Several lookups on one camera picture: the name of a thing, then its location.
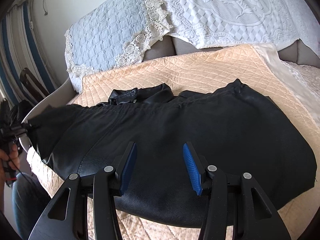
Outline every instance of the blue gripper pad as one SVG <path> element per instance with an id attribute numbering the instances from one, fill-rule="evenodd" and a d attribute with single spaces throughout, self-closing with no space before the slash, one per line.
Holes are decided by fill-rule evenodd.
<path id="1" fill-rule="evenodd" d="M 121 174 L 121 186 L 119 189 L 121 195 L 123 195 L 128 189 L 136 160 L 137 160 L 137 146 L 134 143 L 129 153 L 129 156 L 127 158 L 127 162 L 124 165 L 123 172 Z"/>
<path id="2" fill-rule="evenodd" d="M 183 159 L 189 173 L 192 188 L 197 193 L 197 195 L 200 196 L 202 193 L 201 176 L 197 169 L 196 163 L 193 160 L 190 149 L 186 143 L 183 145 Z"/>

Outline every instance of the blue and white striped curtain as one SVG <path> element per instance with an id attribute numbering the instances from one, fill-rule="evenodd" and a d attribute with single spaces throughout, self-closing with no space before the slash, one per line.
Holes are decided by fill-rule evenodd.
<path id="1" fill-rule="evenodd" d="M 36 100 L 20 82 L 20 73 L 28 68 L 49 93 L 56 90 L 48 65 L 44 63 L 29 21 L 28 1 L 13 6 L 0 23 L 0 91 L 11 106 L 26 99 Z"/>

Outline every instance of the silver screw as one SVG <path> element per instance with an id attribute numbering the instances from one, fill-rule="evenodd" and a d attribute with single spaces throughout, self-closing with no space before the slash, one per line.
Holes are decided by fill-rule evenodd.
<path id="1" fill-rule="evenodd" d="M 245 173 L 243 174 L 243 177 L 244 177 L 245 179 L 251 179 L 251 178 L 252 178 L 251 174 L 248 173 L 248 172 L 245 172 Z"/>
<path id="2" fill-rule="evenodd" d="M 69 176 L 69 179 L 71 179 L 71 180 L 74 180 L 74 179 L 76 179 L 76 178 L 78 178 L 78 174 L 76 174 L 76 173 L 72 173 L 72 174 L 70 174 L 70 176 Z"/>
<path id="3" fill-rule="evenodd" d="M 111 171 L 113 171 L 113 167 L 112 166 L 104 167 L 104 171 L 105 172 L 111 172 Z"/>
<path id="4" fill-rule="evenodd" d="M 209 170 L 209 171 L 216 171 L 216 170 L 217 170 L 217 167 L 214 166 L 214 165 L 209 165 L 209 166 L 208 166 L 208 170 Z"/>

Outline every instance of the blue denim jeans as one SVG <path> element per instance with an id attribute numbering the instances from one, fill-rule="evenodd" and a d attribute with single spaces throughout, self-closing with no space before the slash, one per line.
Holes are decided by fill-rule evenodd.
<path id="1" fill-rule="evenodd" d="M 23 175 L 19 173 L 13 184 L 12 206 L 18 233 L 23 240 L 28 240 L 51 198 L 37 179 Z"/>

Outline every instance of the peach quilted blanket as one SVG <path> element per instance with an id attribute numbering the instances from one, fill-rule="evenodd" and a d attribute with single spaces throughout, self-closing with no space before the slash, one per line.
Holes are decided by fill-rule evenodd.
<path id="1" fill-rule="evenodd" d="M 183 90 L 209 93 L 239 78 L 241 82 L 256 91 L 271 97 L 308 141 L 315 153 L 317 163 L 320 163 L 320 130 L 310 115 L 313 111 L 314 118 L 316 117 L 317 111 L 320 110 L 317 108 L 318 105 L 311 106 L 308 111 L 294 95 L 292 89 L 290 90 L 270 70 L 281 63 L 279 58 L 270 60 L 268 53 L 263 58 L 261 51 L 265 48 L 257 46 L 241 45 L 216 52 L 198 52 L 159 58 L 89 75 L 83 78 L 83 92 L 74 98 L 73 103 L 94 106 L 99 102 L 107 101 L 113 89 L 152 87 L 164 82 L 172 88 L 175 95 Z M 43 187 L 53 196 L 63 180 L 41 162 L 33 148 L 29 150 L 27 160 Z M 319 172 L 316 178 L 320 181 Z M 319 205 L 320 187 L 316 182 L 313 189 L 298 196 L 279 210 L 293 240 L 305 230 Z M 196 240 L 198 238 L 199 229 L 158 224 L 121 211 L 117 214 L 124 239 Z M 95 239 L 90 199 L 88 228 L 89 237 Z M 228 227 L 226 239 L 231 238 L 232 227 Z"/>

